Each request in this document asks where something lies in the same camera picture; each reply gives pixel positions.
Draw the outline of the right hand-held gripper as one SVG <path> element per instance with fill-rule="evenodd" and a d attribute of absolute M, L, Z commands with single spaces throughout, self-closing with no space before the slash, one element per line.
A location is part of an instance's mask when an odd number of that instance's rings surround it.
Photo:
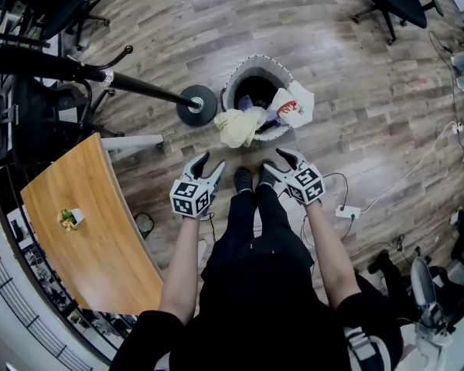
<path fill-rule="evenodd" d="M 269 172 L 275 176 L 289 195 L 301 204 L 307 206 L 317 200 L 326 192 L 326 187 L 319 170 L 313 165 L 307 165 L 305 156 L 300 152 L 288 148 L 276 148 L 289 165 L 289 169 L 280 169 L 268 166 Z"/>

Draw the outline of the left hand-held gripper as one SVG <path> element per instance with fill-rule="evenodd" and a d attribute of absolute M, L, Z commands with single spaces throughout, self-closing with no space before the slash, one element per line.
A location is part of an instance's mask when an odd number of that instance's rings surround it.
<path fill-rule="evenodd" d="M 204 178 L 203 169 L 210 157 L 208 151 L 197 155 L 187 162 L 181 179 L 176 179 L 172 185 L 169 198 L 172 211 L 190 218 L 201 217 L 212 203 L 212 194 L 217 187 L 226 162 L 221 161 L 215 169 Z"/>

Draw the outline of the yellow clothes shirt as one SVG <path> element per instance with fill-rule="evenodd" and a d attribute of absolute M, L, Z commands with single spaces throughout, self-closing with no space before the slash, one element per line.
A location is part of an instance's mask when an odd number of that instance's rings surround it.
<path fill-rule="evenodd" d="M 228 109 L 219 113 L 213 122 L 219 131 L 221 143 L 229 148 L 248 148 L 256 130 L 266 122 L 266 119 L 266 110 L 253 106 L 245 111 Z"/>

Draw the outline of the white clothes with red print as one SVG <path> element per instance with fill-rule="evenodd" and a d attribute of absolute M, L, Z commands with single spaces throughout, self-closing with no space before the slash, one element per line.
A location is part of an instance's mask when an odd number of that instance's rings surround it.
<path fill-rule="evenodd" d="M 312 121 L 314 106 L 315 94 L 293 80 L 287 88 L 278 89 L 267 112 L 281 125 L 296 129 Z"/>

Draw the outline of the black coat stand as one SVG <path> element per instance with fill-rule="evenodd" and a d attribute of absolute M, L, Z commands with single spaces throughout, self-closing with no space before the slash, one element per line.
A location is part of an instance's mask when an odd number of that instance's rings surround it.
<path fill-rule="evenodd" d="M 111 62 L 104 65 L 92 65 L 0 43 L 0 74 L 77 83 L 83 80 L 92 81 L 99 83 L 102 87 L 174 103 L 179 119 L 191 127 L 202 127 L 213 120 L 217 113 L 218 100 L 209 87 L 192 85 L 183 90 L 181 94 L 176 94 L 151 83 L 115 72 L 113 67 L 132 52 L 133 47 L 126 46 Z"/>

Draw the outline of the person's right forearm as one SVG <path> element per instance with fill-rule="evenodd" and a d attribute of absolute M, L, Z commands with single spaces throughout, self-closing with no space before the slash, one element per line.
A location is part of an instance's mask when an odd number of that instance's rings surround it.
<path fill-rule="evenodd" d="M 353 265 L 320 203 L 315 201 L 305 206 L 305 211 L 329 305 L 337 309 L 346 298 L 360 293 Z"/>

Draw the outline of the person's right shoe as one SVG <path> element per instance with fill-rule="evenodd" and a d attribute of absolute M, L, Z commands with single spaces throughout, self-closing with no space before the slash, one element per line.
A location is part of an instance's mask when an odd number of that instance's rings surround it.
<path fill-rule="evenodd" d="M 265 159 L 261 162 L 261 166 L 259 168 L 259 181 L 258 186 L 269 186 L 272 189 L 275 186 L 276 178 L 272 175 L 269 170 L 267 169 L 268 166 L 277 168 L 276 164 L 271 159 Z"/>

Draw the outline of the person's shoe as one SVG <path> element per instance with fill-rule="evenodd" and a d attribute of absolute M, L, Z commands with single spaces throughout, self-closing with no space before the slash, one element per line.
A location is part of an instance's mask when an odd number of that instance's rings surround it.
<path fill-rule="evenodd" d="M 234 186 L 237 194 L 253 192 L 253 176 L 248 168 L 240 167 L 234 173 Z"/>
<path fill-rule="evenodd" d="M 271 159 L 265 159 L 261 162 L 261 166 L 259 168 L 259 181 L 258 186 L 269 186 L 272 189 L 275 186 L 276 178 L 272 175 L 269 170 L 267 169 L 268 166 L 277 168 L 276 164 Z"/>

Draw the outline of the person's black trousers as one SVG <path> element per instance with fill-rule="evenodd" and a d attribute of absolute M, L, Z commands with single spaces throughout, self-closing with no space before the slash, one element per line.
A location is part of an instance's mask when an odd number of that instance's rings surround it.
<path fill-rule="evenodd" d="M 306 269 L 314 264 L 269 185 L 259 185 L 254 192 L 245 190 L 231 197 L 227 228 L 213 246 L 204 273 L 264 255 L 294 257 Z"/>

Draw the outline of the black mesh wastebin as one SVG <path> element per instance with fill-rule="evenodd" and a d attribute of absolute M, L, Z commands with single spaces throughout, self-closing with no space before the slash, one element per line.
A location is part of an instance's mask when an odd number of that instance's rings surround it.
<path fill-rule="evenodd" d="M 147 213 L 138 213 L 134 216 L 136 226 L 142 238 L 145 240 L 149 234 L 154 230 L 154 219 Z"/>

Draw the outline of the grey laundry basket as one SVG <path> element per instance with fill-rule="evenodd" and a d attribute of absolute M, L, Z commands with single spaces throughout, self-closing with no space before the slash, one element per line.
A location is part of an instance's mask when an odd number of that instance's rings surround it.
<path fill-rule="evenodd" d="M 287 88 L 293 80 L 290 72 L 276 60 L 261 54 L 249 56 L 230 75 L 222 88 L 221 110 L 237 109 L 238 100 L 245 95 L 249 95 L 253 102 L 262 100 L 270 105 L 278 89 Z M 261 133 L 256 132 L 253 141 L 272 141 L 290 129 L 288 125 L 280 125 Z"/>

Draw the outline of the wooden table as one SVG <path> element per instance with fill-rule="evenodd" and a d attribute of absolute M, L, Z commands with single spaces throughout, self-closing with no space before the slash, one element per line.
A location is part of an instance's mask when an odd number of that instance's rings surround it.
<path fill-rule="evenodd" d="M 123 315 L 156 310 L 161 272 L 144 245 L 99 134 L 35 177 L 20 194 L 48 261 L 80 307 Z M 62 209 L 84 221 L 67 231 Z"/>

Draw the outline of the person's black t-shirt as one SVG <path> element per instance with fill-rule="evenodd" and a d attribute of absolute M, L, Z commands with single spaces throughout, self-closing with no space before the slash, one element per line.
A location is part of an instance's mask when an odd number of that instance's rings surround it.
<path fill-rule="evenodd" d="M 397 320 L 369 284 L 333 309 L 290 256 L 253 256 L 204 277 L 199 314 L 181 322 L 142 312 L 110 371 L 154 371 L 163 361 L 169 371 L 351 371 L 348 328 L 381 339 L 391 365 L 399 363 Z"/>

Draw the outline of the black office chair with headrest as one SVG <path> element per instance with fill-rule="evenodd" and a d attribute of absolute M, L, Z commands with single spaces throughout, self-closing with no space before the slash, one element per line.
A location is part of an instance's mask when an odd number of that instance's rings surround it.
<path fill-rule="evenodd" d="M 93 98 L 92 87 L 83 80 L 82 92 L 72 83 L 48 87 L 32 77 L 15 77 L 9 93 L 0 90 L 0 160 L 16 167 L 56 161 L 93 133 L 123 137 L 94 123 L 94 114 L 107 95 Z"/>

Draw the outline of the dark metal railing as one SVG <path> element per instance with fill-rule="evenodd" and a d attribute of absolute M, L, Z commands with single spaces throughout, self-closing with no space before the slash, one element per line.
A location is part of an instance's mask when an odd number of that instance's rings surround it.
<path fill-rule="evenodd" d="M 116 348 L 80 308 L 39 245 L 19 194 L 27 176 L 0 168 L 0 297 L 21 332 L 64 371 L 107 371 Z"/>

